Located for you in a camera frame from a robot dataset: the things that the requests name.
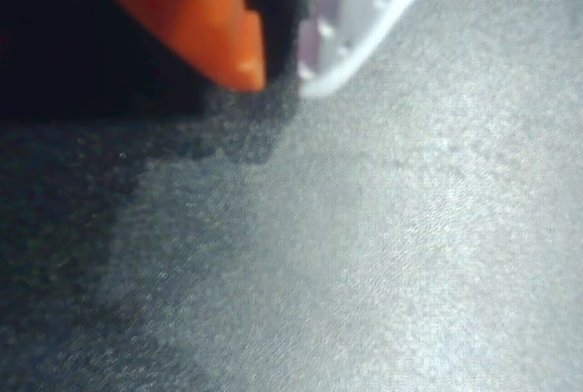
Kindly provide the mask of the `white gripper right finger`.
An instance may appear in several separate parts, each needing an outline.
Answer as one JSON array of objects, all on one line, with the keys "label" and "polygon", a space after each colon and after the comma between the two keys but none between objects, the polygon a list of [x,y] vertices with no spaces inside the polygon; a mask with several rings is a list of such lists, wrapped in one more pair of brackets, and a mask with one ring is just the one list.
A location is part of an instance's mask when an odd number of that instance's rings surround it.
[{"label": "white gripper right finger", "polygon": [[298,31],[301,98],[325,98],[356,74],[414,0],[313,0]]}]

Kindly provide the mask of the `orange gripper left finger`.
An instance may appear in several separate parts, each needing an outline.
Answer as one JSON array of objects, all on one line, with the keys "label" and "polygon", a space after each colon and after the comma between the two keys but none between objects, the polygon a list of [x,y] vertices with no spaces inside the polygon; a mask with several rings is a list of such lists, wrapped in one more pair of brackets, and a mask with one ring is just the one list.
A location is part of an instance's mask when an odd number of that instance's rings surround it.
[{"label": "orange gripper left finger", "polygon": [[151,35],[212,82],[236,91],[266,85],[260,15],[246,0],[116,0]]}]

